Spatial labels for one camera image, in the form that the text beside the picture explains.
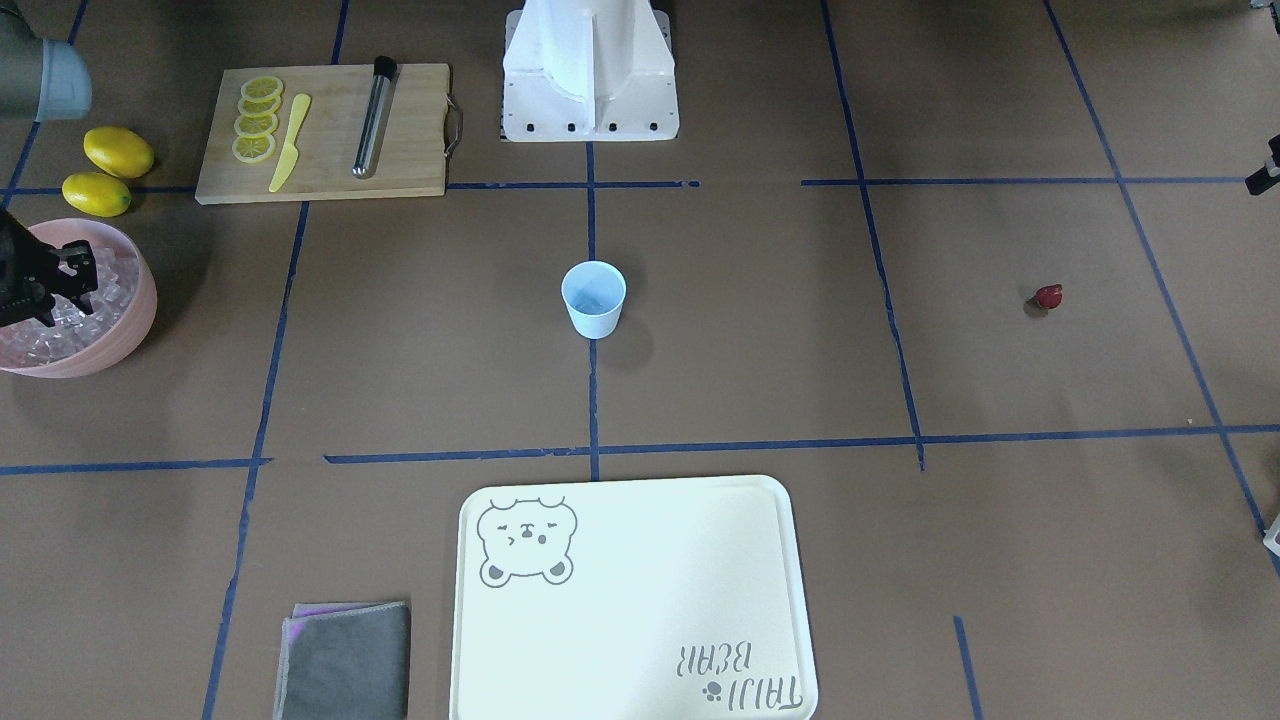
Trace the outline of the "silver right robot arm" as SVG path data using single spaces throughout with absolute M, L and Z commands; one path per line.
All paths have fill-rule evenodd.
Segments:
M 82 56 L 67 42 L 36 36 L 18 12 L 3 12 L 3 118 L 35 122 L 84 117 L 92 81 Z M 1 219 L 1 324 L 37 320 L 55 325 L 64 299 L 93 314 L 97 263 L 86 240 L 61 247 L 38 240 L 6 209 Z

